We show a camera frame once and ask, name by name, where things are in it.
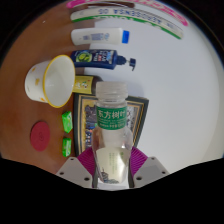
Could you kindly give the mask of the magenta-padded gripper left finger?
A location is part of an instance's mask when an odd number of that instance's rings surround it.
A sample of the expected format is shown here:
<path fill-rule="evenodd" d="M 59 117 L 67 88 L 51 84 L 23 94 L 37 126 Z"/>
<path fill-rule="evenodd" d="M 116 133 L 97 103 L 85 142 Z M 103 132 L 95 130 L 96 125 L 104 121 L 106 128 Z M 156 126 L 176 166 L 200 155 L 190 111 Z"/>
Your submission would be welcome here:
<path fill-rule="evenodd" d="M 69 157 L 56 175 L 81 187 L 93 188 L 95 171 L 92 148 L 87 148 L 78 157 Z"/>

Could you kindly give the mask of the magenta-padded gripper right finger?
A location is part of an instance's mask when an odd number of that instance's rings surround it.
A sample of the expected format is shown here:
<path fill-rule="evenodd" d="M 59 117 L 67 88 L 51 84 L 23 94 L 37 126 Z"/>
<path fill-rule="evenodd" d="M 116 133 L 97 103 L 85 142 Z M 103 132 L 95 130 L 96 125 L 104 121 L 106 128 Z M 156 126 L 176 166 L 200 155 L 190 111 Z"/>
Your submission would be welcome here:
<path fill-rule="evenodd" d="M 143 187 L 168 174 L 167 169 L 156 157 L 147 157 L 138 148 L 132 148 L 128 174 L 130 188 Z"/>

